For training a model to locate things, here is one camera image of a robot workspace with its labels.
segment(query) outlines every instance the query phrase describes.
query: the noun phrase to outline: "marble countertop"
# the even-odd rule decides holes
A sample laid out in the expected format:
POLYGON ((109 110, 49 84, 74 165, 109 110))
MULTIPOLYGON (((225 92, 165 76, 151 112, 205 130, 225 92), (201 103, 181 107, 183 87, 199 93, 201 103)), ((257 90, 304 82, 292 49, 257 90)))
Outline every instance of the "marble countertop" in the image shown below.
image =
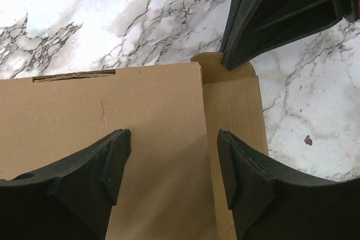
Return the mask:
MULTIPOLYGON (((0 79, 185 62, 219 49, 230 0, 0 0, 0 79)), ((270 156, 360 176, 360 23, 252 60, 270 156)))

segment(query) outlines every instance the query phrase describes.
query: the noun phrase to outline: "white marble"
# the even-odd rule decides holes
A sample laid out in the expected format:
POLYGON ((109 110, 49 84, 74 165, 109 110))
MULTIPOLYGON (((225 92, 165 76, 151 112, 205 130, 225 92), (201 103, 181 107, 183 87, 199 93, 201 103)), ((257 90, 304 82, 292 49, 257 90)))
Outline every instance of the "white marble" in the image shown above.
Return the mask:
MULTIPOLYGON (((188 61, 218 50, 229 7, 230 0, 0 0, 0 78, 188 61)), ((324 178, 360 176, 359 33, 360 24, 343 20, 252 60, 272 157, 324 178)))

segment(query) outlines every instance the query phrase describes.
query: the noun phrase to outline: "cardboard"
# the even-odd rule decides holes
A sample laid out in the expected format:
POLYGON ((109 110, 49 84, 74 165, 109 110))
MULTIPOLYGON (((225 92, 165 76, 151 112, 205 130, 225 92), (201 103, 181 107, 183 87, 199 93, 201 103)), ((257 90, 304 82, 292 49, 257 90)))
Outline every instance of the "cardboard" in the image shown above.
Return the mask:
POLYGON ((202 67, 204 107, 213 180, 218 239, 236 240, 231 210, 227 207, 219 163, 219 129, 229 130, 252 148, 268 155, 259 79, 250 63, 225 72, 222 54, 200 54, 192 58, 202 67))
POLYGON ((253 68, 228 77, 221 58, 203 54, 193 59, 199 63, 1 80, 0 178, 128 128, 132 153, 106 239, 231 240, 217 131, 228 129, 262 152, 267 147, 253 68))

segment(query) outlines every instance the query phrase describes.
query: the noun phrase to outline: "purple stain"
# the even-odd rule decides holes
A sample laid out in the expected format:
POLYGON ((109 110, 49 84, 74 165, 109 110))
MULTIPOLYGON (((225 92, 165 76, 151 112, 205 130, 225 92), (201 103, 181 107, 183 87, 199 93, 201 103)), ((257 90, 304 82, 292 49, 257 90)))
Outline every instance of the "purple stain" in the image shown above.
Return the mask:
POLYGON ((304 140, 304 142, 308 145, 308 146, 312 146, 313 145, 313 140, 311 140, 310 135, 306 136, 306 139, 304 140))

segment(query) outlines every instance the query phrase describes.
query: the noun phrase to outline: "cardboard flap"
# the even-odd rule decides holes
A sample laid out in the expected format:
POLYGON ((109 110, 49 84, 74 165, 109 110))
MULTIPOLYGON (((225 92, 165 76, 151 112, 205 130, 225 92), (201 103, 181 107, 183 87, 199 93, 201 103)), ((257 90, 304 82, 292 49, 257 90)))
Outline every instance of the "cardboard flap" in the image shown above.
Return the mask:
POLYGON ((228 209, 217 150, 220 129, 229 130, 256 150, 268 154, 265 122, 258 77, 250 63, 227 71, 222 53, 203 53, 199 62, 204 84, 204 108, 208 132, 211 177, 220 240, 237 240, 231 210, 228 209))
POLYGON ((1 81, 0 178, 12 179, 128 128, 132 153, 106 239, 217 239, 199 64, 18 81, 1 81))
POLYGON ((250 63, 245 63, 236 70, 228 71, 221 65, 223 57, 223 53, 201 53, 190 59, 190 62, 200 64, 203 84, 256 76, 255 70, 250 63))

